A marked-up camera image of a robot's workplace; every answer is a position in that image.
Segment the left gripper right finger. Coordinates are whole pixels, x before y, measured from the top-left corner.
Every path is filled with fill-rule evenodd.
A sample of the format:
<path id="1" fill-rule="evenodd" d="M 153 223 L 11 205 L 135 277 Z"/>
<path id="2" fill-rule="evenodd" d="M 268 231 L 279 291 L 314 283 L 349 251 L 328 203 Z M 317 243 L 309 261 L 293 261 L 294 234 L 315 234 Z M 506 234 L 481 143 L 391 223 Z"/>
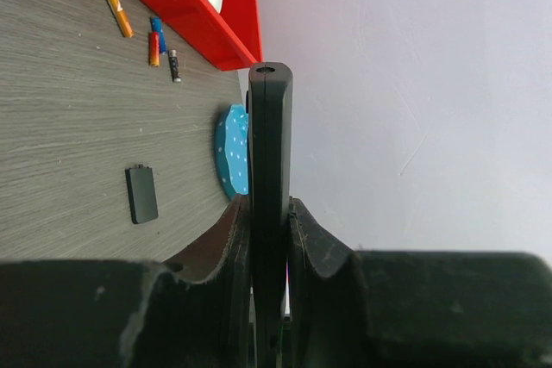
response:
<path id="1" fill-rule="evenodd" d="M 528 253 L 353 250 L 290 203 L 297 367 L 548 367 L 551 270 Z"/>

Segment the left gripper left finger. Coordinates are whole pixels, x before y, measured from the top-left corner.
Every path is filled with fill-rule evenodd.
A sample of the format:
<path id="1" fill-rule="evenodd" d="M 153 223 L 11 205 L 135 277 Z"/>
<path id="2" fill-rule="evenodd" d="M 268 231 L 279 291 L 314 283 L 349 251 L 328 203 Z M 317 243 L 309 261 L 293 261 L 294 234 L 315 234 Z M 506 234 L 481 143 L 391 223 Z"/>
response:
<path id="1" fill-rule="evenodd" d="M 4 367 L 244 367 L 249 202 L 169 260 L 1 264 Z"/>

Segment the black battery cover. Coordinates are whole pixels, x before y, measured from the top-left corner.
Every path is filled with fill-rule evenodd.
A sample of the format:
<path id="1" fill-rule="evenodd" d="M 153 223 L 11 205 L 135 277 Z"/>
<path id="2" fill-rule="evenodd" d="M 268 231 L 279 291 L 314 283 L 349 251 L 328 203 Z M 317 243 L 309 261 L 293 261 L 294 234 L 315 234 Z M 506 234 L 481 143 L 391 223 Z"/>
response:
<path id="1" fill-rule="evenodd" d="M 131 221 L 143 224 L 159 217 L 151 167 L 136 165 L 125 170 Z"/>

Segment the black remote control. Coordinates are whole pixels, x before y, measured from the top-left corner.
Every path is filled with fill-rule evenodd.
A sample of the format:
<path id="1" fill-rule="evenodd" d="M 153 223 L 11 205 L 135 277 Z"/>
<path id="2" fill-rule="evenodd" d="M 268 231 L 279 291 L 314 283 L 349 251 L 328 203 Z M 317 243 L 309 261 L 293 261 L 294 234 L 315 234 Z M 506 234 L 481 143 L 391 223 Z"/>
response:
<path id="1" fill-rule="evenodd" d="M 248 73 L 248 172 L 255 365 L 281 367 L 289 233 L 292 71 L 260 62 Z"/>

